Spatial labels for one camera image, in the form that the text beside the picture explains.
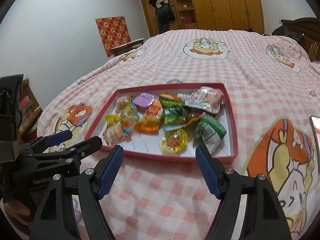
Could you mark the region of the person's hand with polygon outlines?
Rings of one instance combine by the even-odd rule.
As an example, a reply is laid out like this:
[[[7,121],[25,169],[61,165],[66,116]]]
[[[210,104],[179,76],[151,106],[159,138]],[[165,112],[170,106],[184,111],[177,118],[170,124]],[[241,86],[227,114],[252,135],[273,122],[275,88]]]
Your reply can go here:
[[[18,200],[4,203],[4,210],[9,217],[14,218],[23,225],[28,225],[32,220],[30,210]]]

